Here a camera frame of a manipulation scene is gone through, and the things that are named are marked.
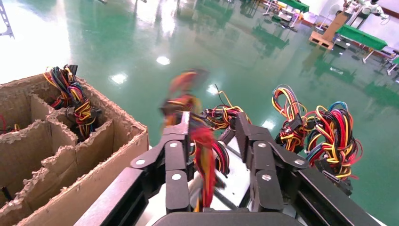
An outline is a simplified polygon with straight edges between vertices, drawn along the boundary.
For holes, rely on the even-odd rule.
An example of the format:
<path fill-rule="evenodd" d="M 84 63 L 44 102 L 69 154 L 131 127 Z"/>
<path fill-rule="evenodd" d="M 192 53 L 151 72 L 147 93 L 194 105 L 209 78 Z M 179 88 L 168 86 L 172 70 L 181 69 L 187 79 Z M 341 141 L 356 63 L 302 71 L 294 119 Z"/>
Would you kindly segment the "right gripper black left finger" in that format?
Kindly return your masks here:
<path fill-rule="evenodd" d="M 179 124 L 165 128 L 160 142 L 133 159 L 75 225 L 134 226 L 162 185 L 166 212 L 189 212 L 189 121 L 190 112 L 183 112 Z"/>

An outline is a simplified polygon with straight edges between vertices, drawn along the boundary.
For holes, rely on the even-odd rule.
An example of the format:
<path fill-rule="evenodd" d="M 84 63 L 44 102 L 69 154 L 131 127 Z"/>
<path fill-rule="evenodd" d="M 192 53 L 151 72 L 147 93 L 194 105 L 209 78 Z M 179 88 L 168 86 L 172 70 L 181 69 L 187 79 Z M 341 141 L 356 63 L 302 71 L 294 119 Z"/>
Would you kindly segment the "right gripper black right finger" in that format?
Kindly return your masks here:
<path fill-rule="evenodd" d="M 256 212 L 282 212 L 288 198 L 308 226 L 376 226 L 377 221 L 301 156 L 274 142 L 268 129 L 245 113 L 235 121 L 242 161 L 250 170 Z"/>

